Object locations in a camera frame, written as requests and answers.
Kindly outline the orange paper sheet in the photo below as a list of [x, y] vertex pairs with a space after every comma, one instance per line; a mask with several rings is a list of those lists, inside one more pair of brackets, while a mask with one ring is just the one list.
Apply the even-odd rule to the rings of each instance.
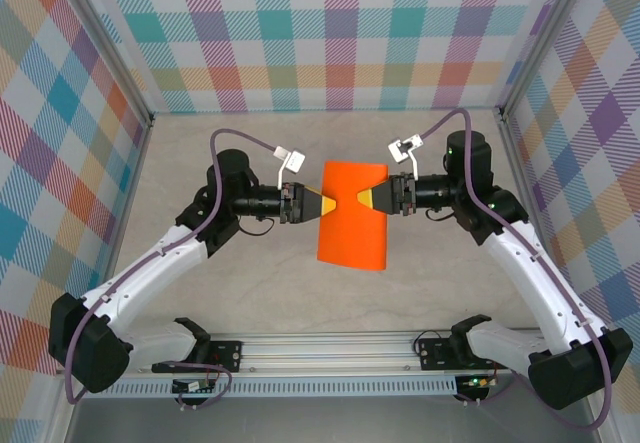
[[317, 259], [365, 271], [387, 263], [387, 215], [370, 208], [368, 191], [384, 182], [384, 164], [328, 161], [322, 193], [336, 208], [320, 219]]

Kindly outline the right small circuit board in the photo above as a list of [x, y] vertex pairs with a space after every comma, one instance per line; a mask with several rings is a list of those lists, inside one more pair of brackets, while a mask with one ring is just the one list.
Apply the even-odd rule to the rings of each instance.
[[464, 389], [486, 388], [496, 385], [496, 378], [490, 375], [464, 375], [458, 377], [456, 384]]

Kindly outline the small circuit board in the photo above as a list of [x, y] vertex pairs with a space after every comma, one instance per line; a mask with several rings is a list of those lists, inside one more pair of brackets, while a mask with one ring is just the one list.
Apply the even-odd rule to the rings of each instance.
[[174, 379], [173, 394], [211, 394], [216, 387], [214, 379]]
[[486, 388], [496, 385], [496, 378], [490, 375], [464, 375], [458, 377], [456, 384], [464, 389]]

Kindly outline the left small circuit board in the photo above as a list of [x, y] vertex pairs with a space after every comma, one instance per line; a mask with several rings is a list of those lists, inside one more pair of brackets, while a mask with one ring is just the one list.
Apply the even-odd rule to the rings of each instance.
[[214, 379], [174, 379], [173, 394], [211, 394], [216, 387]]

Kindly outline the right aluminium table side rail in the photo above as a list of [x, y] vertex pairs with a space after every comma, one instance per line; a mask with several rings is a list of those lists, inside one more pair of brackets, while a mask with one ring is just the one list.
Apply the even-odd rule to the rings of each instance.
[[538, 239], [543, 249], [547, 249], [546, 239], [541, 228], [540, 215], [538, 213], [533, 193], [529, 188], [525, 175], [524, 166], [521, 161], [520, 153], [516, 145], [514, 134], [509, 125], [508, 115], [501, 107], [494, 109], [497, 127], [503, 146], [505, 148], [511, 172], [515, 181], [515, 186], [519, 195], [519, 199], [529, 215], [529, 220], [534, 226]]

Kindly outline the aluminium table side rail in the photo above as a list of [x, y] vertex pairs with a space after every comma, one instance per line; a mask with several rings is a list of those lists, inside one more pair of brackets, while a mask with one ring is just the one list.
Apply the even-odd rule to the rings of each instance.
[[107, 265], [105, 267], [104, 280], [109, 280], [114, 275], [116, 270], [119, 254], [124, 241], [127, 224], [132, 211], [137, 187], [138, 187], [140, 176], [144, 167], [144, 162], [145, 162], [146, 154], [148, 151], [149, 143], [151, 140], [151, 135], [155, 126], [155, 122], [156, 122], [156, 114], [149, 113], [147, 121], [143, 127], [143, 132], [140, 140], [140, 147], [139, 147], [138, 156], [135, 162], [135, 166], [133, 168], [133, 172], [131, 173], [131, 176], [129, 178], [129, 181], [126, 187], [125, 199], [122, 206], [122, 213], [115, 227], [113, 244], [111, 245], [109, 258], [107, 260]]
[[524, 166], [521, 161], [520, 153], [516, 145], [514, 134], [509, 125], [508, 115], [501, 107], [494, 109], [497, 127], [503, 146], [505, 148], [511, 172], [515, 181], [515, 186], [519, 195], [519, 199], [529, 215], [529, 220], [534, 226], [538, 239], [543, 249], [547, 249], [546, 239], [541, 228], [540, 215], [538, 213], [533, 193], [529, 188], [525, 175]]

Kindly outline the left aluminium table side rail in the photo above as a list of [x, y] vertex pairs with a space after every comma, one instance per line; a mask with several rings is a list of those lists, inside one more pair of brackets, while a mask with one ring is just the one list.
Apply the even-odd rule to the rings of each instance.
[[132, 211], [137, 187], [138, 187], [140, 176], [144, 167], [144, 162], [145, 162], [146, 154], [148, 151], [149, 143], [151, 140], [151, 135], [155, 126], [155, 122], [156, 122], [156, 114], [149, 113], [147, 121], [143, 127], [143, 132], [140, 140], [140, 147], [139, 147], [138, 156], [135, 162], [135, 166], [133, 168], [133, 172], [131, 173], [131, 176], [129, 178], [129, 181], [126, 187], [125, 199], [122, 206], [122, 213], [115, 227], [113, 244], [111, 245], [109, 258], [107, 260], [107, 265], [105, 267], [104, 280], [109, 280], [114, 275], [116, 270], [119, 254], [124, 241], [127, 224]]

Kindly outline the aluminium mounting rail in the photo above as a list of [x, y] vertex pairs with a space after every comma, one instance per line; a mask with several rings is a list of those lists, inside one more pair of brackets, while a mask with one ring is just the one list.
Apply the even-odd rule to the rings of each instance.
[[213, 333], [213, 340], [241, 341], [237, 373], [247, 376], [320, 377], [381, 376], [401, 373], [490, 374], [507, 373], [513, 365], [506, 356], [482, 353], [503, 369], [423, 371], [416, 349], [421, 338], [447, 338], [447, 331], [392, 331], [299, 334]]

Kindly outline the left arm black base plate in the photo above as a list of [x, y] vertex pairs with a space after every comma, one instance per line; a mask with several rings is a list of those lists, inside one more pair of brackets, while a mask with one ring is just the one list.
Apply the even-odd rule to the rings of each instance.
[[[207, 343], [197, 343], [182, 363], [197, 363], [222, 366], [231, 373], [237, 373], [242, 358], [241, 341], [210, 340]], [[153, 373], [194, 373], [206, 372], [205, 368], [192, 368], [184, 366], [171, 366], [166, 362], [156, 363], [151, 366]]]

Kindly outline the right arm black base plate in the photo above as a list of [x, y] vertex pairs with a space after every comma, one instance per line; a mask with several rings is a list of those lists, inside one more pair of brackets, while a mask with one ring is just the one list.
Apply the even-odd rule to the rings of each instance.
[[491, 360], [472, 357], [462, 362], [455, 354], [447, 338], [421, 338], [416, 343], [416, 349], [423, 371], [435, 370], [494, 370], [503, 369], [502, 365]]

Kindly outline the right aluminium frame post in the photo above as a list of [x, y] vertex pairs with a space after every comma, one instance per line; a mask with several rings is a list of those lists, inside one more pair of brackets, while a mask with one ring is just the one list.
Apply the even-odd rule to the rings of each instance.
[[577, 0], [534, 0], [533, 13], [525, 20], [522, 46], [497, 99], [496, 114], [507, 122], [531, 85]]

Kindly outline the aluminium frame post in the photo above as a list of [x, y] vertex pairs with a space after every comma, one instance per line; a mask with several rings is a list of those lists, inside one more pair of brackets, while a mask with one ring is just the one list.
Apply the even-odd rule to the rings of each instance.
[[147, 128], [151, 128], [154, 122], [153, 114], [144, 101], [138, 86], [118, 53], [115, 43], [91, 1], [69, 1], [83, 24], [85, 31], [94, 43], [98, 53], [104, 58], [115, 81], [121, 87], [135, 113], [144, 121]]
[[507, 122], [531, 85], [577, 0], [534, 0], [533, 13], [525, 20], [522, 46], [497, 99], [496, 114]]

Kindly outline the left aluminium frame post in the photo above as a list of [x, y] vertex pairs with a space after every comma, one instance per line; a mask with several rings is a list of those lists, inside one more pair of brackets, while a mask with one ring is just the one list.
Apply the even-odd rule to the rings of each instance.
[[147, 128], [151, 128], [154, 122], [153, 114], [144, 101], [138, 86], [118, 53], [115, 43], [91, 1], [69, 1], [83, 24], [85, 31], [94, 43], [98, 53], [104, 58], [115, 81], [121, 87], [135, 113], [144, 121]]

